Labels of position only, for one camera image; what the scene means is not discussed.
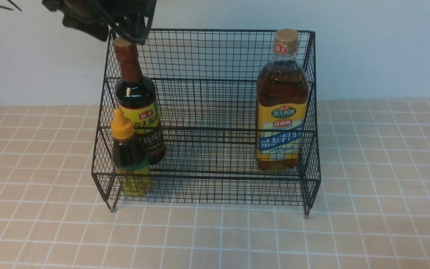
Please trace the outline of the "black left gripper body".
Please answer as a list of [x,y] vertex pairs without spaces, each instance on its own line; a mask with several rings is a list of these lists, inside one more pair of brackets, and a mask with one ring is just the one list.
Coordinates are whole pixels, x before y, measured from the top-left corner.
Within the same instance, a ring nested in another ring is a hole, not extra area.
[[130,42],[145,42],[150,33],[155,0],[43,0],[50,12],[63,13],[63,26],[107,41],[109,30]]

